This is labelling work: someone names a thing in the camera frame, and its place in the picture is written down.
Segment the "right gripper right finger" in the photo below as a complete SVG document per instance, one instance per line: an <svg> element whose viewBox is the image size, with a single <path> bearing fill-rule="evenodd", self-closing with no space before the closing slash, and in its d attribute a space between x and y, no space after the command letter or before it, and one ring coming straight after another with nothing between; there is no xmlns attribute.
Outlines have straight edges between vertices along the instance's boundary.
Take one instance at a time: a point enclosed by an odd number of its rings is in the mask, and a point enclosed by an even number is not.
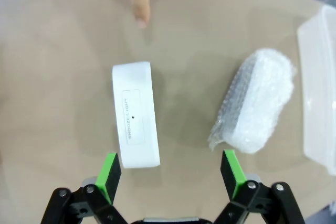
<svg viewBox="0 0 336 224"><path fill-rule="evenodd" d="M271 187L245 176L234 150L224 150L220 165L229 203L214 223L244 223L250 213L265 223L304 223L290 186L276 182Z"/></svg>

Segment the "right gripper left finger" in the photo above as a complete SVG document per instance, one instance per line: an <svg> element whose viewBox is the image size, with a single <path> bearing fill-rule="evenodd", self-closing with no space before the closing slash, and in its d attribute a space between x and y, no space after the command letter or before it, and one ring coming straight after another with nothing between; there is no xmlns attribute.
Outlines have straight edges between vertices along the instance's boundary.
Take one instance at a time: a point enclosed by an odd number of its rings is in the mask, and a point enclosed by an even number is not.
<svg viewBox="0 0 336 224"><path fill-rule="evenodd" d="M109 153L94 183L74 192L62 187L52 192L41 223L82 223L88 217L97 223L123 223L113 206L120 176L118 154Z"/></svg>

